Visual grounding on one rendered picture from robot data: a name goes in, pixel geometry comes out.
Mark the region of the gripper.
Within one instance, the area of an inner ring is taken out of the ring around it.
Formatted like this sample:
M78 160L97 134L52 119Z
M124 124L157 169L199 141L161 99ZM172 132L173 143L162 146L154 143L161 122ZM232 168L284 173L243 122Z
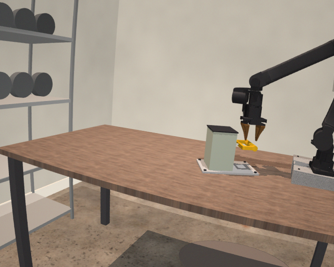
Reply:
M255 130L255 141L258 140L260 134L265 128L265 124L262 122L267 123L267 120L264 118L261 118L261 108L262 106L256 106L254 105L248 105L248 114L247 117L241 116L240 119L243 121L240 122L242 130L244 132L244 139L247 140L248 136L248 131L249 131L249 126L250 125L256 125L256 130Z

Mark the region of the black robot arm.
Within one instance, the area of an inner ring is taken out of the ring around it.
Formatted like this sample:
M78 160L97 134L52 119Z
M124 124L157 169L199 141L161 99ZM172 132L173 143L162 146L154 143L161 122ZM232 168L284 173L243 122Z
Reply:
M334 56L334 39L274 67L252 75L249 79L251 88L234 88L232 102L243 104L243 116L247 117L249 104L256 106L255 108L262 105L263 94L260 91L262 91L265 85L269 85L272 82L332 56ZM318 149L316 156L309 162L309 166L314 174L334 177L333 132L334 99L322 122L322 127L314 132L313 140L311 140L311 144Z

